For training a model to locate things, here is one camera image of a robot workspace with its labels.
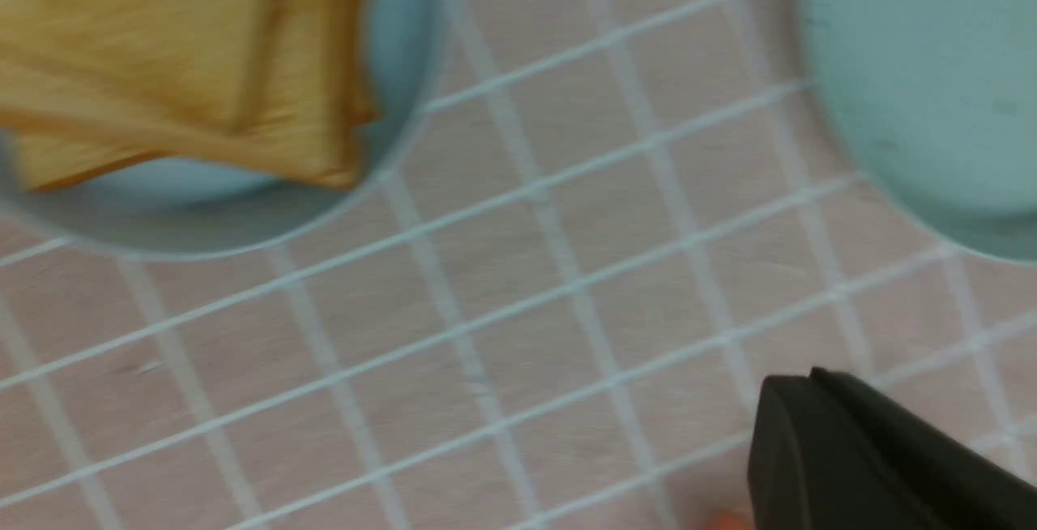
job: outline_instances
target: light blue plate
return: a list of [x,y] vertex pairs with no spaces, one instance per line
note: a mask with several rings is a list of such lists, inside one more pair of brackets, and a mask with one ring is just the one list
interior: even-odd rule
[[1037,0],[802,0],[857,165],[925,226],[1037,261]]
[[382,119],[363,132],[370,173],[359,190],[320,190],[170,158],[33,194],[21,190],[8,150],[0,150],[0,204],[86,247],[155,259],[231,255],[317,226],[358,201],[410,145],[439,75],[442,0],[371,2],[368,69]]

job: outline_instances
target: bread slice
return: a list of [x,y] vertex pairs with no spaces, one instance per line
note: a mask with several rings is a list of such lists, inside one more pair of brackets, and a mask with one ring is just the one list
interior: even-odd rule
[[[359,124],[366,124],[376,119],[377,105],[372,91],[367,89],[366,79],[359,77],[362,72],[362,65],[357,65],[353,103],[357,108]],[[131,165],[170,157],[155,150],[130,149],[46,134],[17,135],[9,142],[15,149],[22,186],[30,191],[61,190]]]
[[270,1],[0,0],[0,43],[225,128],[252,108]]
[[[331,67],[345,64],[339,58],[357,57],[359,5],[359,0],[276,3],[270,66],[257,95],[258,117],[241,135],[221,138],[186,128],[175,122],[167,106],[113,93],[116,87],[103,77],[69,77],[26,61],[24,55],[22,61],[11,61],[4,54],[0,122],[21,132],[19,157],[30,187],[64,187],[170,154],[348,187],[360,172],[360,143],[349,139],[357,119],[351,109],[355,102],[343,101],[346,79],[341,69]],[[352,62],[348,76],[356,80]],[[22,94],[3,94],[3,89]],[[96,117],[113,112],[120,114],[117,124]],[[60,152],[65,156],[49,158]]]

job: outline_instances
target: black object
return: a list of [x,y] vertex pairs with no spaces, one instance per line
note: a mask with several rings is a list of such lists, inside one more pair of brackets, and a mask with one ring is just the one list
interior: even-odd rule
[[852,375],[763,382],[757,530],[1034,530],[1037,490]]

